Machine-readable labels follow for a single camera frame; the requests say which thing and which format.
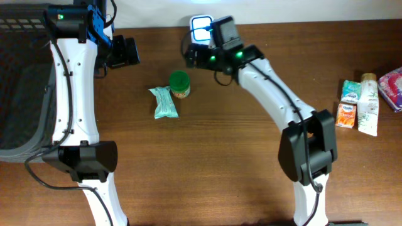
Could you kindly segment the teal wipes packet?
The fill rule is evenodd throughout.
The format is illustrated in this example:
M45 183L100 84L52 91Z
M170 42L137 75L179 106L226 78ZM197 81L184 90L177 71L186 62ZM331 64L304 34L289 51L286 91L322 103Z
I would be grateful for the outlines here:
M179 118L170 95L170 86L155 87L149 90L156 97L155 119L162 117Z

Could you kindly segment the small teal tissue pack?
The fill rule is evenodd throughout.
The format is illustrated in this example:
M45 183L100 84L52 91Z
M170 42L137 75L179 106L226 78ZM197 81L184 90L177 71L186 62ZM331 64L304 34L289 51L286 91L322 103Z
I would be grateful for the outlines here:
M342 85L340 101L349 104L357 104L360 97L361 84L359 82L345 80Z

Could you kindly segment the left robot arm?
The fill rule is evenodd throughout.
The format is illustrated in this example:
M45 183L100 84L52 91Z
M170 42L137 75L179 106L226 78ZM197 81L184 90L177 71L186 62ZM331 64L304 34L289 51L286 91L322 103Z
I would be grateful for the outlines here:
M101 141L95 119L94 80L140 63L133 38L115 36L105 1L52 4L44 12L56 73L57 116L52 146L40 158L70 175L89 203L96 225L129 225L114 183L117 144Z

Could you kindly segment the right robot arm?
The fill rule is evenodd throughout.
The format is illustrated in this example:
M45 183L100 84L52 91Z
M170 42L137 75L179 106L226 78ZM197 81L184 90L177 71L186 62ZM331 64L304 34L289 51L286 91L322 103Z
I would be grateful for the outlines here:
M338 157L333 115L302 101L257 46L245 46L232 16L197 15L189 26L191 42L181 50L186 65L230 76L262 105L280 130L278 161L295 192L292 224L329 225L325 191Z

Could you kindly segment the green lid jar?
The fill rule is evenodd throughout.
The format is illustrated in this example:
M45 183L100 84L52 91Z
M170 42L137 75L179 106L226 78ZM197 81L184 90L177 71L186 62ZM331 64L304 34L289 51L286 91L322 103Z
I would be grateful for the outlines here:
M183 99L190 93L190 78L184 71L175 71L170 75L169 85L176 98Z

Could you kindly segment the orange tissue pack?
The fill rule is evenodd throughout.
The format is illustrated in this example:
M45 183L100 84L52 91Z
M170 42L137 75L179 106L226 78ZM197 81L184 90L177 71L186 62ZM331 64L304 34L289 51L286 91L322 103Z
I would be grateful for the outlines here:
M337 108L335 125L352 129L355 124L357 107L355 105L340 103Z

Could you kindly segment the white tube with tan cap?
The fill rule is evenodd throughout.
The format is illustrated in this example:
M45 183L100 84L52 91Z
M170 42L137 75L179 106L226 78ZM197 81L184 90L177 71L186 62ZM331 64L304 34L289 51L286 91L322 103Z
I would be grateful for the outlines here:
M376 75L361 76L361 97L357 103L358 130L371 136L378 135L379 97Z

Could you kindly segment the purple red pad pack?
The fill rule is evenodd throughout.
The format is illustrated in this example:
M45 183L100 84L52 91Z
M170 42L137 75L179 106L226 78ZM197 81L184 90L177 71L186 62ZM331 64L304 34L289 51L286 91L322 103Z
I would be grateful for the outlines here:
M394 112L401 112L401 67L378 80L379 93Z

